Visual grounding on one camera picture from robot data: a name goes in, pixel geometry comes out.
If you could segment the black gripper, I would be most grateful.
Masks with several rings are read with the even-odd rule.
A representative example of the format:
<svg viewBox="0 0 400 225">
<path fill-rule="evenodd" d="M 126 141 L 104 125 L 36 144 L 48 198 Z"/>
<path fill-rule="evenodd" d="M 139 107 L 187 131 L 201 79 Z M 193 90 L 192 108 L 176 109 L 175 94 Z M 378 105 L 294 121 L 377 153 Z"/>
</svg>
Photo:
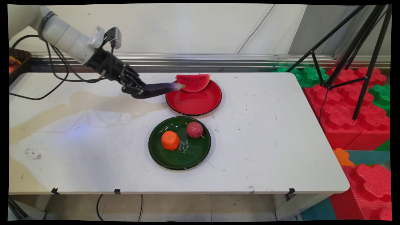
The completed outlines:
<svg viewBox="0 0 400 225">
<path fill-rule="evenodd" d="M 121 83 L 123 93 L 129 94 L 135 99 L 146 99 L 144 82 L 140 79 L 139 74 L 130 65 L 124 65 L 120 59 L 114 56 L 114 49 L 112 47 L 110 52 L 103 48 L 95 50 L 85 66 L 92 68 L 100 75 L 103 72 L 105 74 L 101 78 L 90 79 L 88 83 L 105 79 L 117 81 Z"/>
</svg>

